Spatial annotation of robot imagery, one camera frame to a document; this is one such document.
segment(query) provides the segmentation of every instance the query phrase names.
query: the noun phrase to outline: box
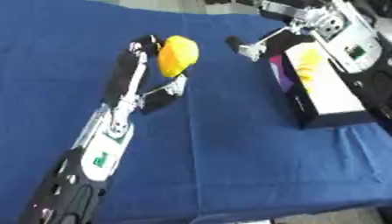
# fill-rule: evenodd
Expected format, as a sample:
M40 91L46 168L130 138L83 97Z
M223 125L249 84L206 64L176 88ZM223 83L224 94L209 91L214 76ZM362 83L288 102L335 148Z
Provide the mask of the box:
M314 42L295 45L269 60L300 128L372 122L372 116L330 66L328 57Z

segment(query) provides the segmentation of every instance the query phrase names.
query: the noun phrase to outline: yellow sponge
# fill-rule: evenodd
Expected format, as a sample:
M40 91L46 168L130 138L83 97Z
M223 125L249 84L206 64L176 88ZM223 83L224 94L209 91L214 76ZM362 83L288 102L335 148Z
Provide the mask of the yellow sponge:
M171 36L159 51L158 64L164 77L176 77L199 58L196 42L181 36Z

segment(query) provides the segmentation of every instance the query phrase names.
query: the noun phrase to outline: robotic arm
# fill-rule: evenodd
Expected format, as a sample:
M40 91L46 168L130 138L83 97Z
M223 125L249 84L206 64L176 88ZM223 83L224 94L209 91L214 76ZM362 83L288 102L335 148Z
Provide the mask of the robotic arm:
M194 42L183 40L192 43L197 52ZM163 41L148 35L131 42L129 49L120 54L101 106L71 150L46 174L20 215L19 223L92 223L94 211L133 137L130 114L136 109L149 114L184 93L187 80L184 73L176 73L169 83L139 93L147 75L147 60L158 56L163 47Z
M237 37L227 38L236 53L258 61L316 40L330 55L330 63L340 78L392 135L392 44L350 2L257 2L262 16L281 20L286 26L250 45Z

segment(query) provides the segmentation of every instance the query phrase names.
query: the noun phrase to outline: blue tablecloth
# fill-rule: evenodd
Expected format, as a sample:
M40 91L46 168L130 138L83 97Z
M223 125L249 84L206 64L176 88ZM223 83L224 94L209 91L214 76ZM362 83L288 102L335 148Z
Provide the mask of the blue tablecloth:
M195 39L185 97L134 114L136 135L97 223L222 223L392 202L392 139L375 124L300 130L267 61L230 52L281 26L78 0L0 3L0 223L99 105L116 55L148 33ZM150 84L159 82L158 70Z

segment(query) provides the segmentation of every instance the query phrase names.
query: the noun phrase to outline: yellow object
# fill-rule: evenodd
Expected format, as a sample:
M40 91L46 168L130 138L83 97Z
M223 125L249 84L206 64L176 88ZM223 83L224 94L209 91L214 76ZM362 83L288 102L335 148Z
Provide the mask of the yellow object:
M309 49L301 58L301 64L296 68L299 79L304 83L308 93L312 92L311 82L313 81L312 75L315 74L319 63L323 57L319 55L316 49Z
M171 36L159 51L158 64L164 77L176 77L199 58L196 42L181 36Z

